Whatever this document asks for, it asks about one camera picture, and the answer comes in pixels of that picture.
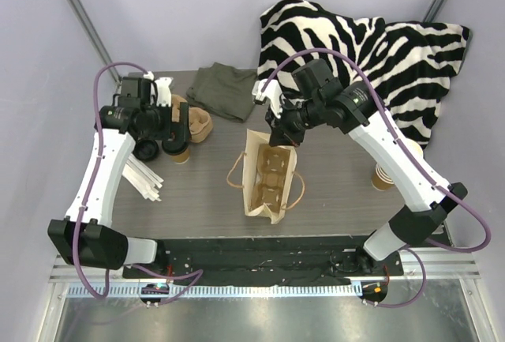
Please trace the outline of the separated brown pulp cup carrier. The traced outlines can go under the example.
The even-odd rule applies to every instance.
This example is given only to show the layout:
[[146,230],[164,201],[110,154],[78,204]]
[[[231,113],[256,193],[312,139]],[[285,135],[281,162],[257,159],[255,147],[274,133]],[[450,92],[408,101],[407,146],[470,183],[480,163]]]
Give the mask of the separated brown pulp cup carrier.
[[280,147],[262,144],[256,162],[256,182],[252,189],[251,206],[261,205],[278,213],[282,204],[290,152]]

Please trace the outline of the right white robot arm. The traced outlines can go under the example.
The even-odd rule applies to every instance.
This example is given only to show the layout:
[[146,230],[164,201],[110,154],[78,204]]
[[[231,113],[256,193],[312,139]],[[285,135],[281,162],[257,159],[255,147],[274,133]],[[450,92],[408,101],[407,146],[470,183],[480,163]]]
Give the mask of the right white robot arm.
[[422,156],[408,157],[412,151],[406,138],[400,130],[387,128],[392,117],[379,113],[364,82],[343,87],[322,59],[305,64],[292,77],[301,93],[297,103],[282,94],[275,80],[262,80],[252,91],[257,103],[270,102],[265,116],[271,127],[270,145],[297,147],[306,130],[323,124],[338,128],[384,169],[404,199],[404,206],[365,240],[356,256],[361,272],[375,274],[396,250],[424,242],[468,190],[435,172],[434,182],[423,176],[431,167]]

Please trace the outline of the brown paper coffee cup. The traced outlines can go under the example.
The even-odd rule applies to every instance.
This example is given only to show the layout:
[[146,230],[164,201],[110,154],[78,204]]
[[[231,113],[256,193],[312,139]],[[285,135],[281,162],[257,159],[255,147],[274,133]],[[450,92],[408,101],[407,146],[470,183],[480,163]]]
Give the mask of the brown paper coffee cup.
[[176,164],[184,164],[189,160],[190,157],[190,148],[186,148],[184,151],[178,153],[177,155],[172,155],[170,158]]

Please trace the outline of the black plastic cup lid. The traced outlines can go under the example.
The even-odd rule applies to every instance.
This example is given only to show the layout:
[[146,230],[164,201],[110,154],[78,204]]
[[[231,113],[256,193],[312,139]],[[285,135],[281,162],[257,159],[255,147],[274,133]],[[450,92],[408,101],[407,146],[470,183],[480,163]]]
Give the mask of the black plastic cup lid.
[[188,147],[189,143],[187,141],[164,140],[161,142],[162,150],[169,156],[179,156],[184,154]]

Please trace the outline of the brown paper bag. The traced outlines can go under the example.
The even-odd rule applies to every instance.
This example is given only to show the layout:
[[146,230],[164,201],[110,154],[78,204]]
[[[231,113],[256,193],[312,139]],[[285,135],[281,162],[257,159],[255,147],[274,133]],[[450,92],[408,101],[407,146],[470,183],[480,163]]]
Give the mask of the brown paper bag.
[[249,217],[264,217],[271,224],[278,224],[286,212],[294,208],[305,195],[305,180],[297,172],[297,153],[293,147],[278,146],[290,152],[287,175],[282,193],[282,204],[278,213],[272,212],[267,205],[253,209],[251,199],[256,182],[256,162],[260,145],[268,144],[270,135],[255,130],[246,131],[245,149],[236,159],[226,176],[229,186],[240,189],[243,196],[244,213]]

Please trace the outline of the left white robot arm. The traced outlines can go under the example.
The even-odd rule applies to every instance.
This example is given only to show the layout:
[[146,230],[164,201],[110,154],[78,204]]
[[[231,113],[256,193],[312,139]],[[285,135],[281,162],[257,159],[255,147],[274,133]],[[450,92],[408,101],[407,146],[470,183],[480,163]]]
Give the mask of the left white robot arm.
[[171,77],[123,77],[111,105],[99,110],[92,155],[77,195],[47,234],[68,265],[120,269],[140,264],[152,278],[161,277],[168,259],[153,239],[127,237],[112,228],[114,200],[128,160],[150,161],[165,152],[189,157],[189,106],[172,119]]

